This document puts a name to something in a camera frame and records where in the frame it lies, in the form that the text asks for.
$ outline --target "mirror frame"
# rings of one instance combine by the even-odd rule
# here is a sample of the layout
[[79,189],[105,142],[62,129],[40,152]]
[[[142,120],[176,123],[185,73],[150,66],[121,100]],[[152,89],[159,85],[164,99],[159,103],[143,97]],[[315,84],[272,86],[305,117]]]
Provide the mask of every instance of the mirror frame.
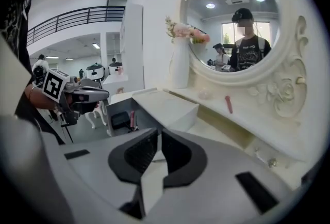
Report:
[[[295,45],[295,26],[297,18],[293,17],[293,5],[290,0],[275,0],[279,12],[280,36],[272,47],[272,51],[258,63],[257,67],[251,67],[241,72],[218,72],[204,62],[200,61],[189,47],[190,68],[202,77],[221,85],[246,86],[266,78],[285,60],[290,47]],[[182,23],[187,23],[187,10],[190,0],[180,0],[177,17]]]

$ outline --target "person in white shirt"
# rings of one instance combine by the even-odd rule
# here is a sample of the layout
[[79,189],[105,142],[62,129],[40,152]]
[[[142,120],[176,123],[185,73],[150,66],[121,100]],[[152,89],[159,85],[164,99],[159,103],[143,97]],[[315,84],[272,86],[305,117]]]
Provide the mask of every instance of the person in white shirt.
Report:
[[226,54],[225,48],[221,43],[214,45],[213,48],[216,49],[218,53],[214,61],[214,65],[217,71],[221,71],[221,68],[229,63],[230,57]]
[[49,65],[48,65],[48,62],[45,61],[45,56],[43,54],[39,55],[39,58],[38,58],[37,62],[33,65],[32,73],[33,73],[33,71],[35,70],[35,68],[37,66],[42,66],[44,73],[46,73],[48,71],[48,69],[50,68]]

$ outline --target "column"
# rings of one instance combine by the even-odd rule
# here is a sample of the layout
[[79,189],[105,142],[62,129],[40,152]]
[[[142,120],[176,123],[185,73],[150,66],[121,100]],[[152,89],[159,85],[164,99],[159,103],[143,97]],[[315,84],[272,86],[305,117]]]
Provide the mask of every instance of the column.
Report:
[[101,32],[101,64],[105,68],[105,76],[109,75],[108,53],[107,53],[107,33]]

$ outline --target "tree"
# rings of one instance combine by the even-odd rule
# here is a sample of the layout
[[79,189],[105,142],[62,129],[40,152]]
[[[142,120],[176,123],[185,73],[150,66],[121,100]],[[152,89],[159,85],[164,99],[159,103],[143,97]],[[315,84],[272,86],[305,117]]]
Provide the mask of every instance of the tree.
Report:
[[223,35],[223,44],[231,44],[228,33]]

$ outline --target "railing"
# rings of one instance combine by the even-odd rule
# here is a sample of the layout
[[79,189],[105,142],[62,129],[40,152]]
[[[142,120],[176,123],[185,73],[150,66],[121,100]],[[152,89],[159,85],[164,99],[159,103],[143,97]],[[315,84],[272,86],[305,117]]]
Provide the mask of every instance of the railing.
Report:
[[27,45],[66,28],[94,22],[122,21],[124,11],[123,6],[101,6],[63,13],[30,29],[27,33]]

